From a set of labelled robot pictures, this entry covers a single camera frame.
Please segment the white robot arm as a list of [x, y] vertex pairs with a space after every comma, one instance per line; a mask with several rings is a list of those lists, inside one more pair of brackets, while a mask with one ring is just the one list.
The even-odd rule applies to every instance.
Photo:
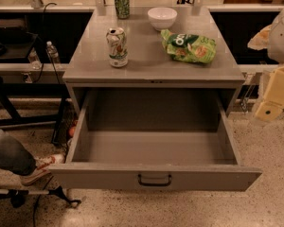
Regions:
[[266, 49], [268, 57], [279, 63], [263, 86], [263, 94], [254, 112], [254, 118], [271, 122], [284, 110], [284, 9], [273, 22], [258, 32], [247, 44], [254, 50]]

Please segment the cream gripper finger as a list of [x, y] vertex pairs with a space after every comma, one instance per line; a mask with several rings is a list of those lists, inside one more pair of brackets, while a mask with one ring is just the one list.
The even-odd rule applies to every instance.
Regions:
[[269, 43], [270, 30], [271, 26], [264, 27], [248, 42], [247, 47], [254, 50], [266, 49]]
[[269, 79], [262, 99], [255, 112], [255, 118], [262, 122], [272, 122], [284, 110], [284, 65], [269, 73]]

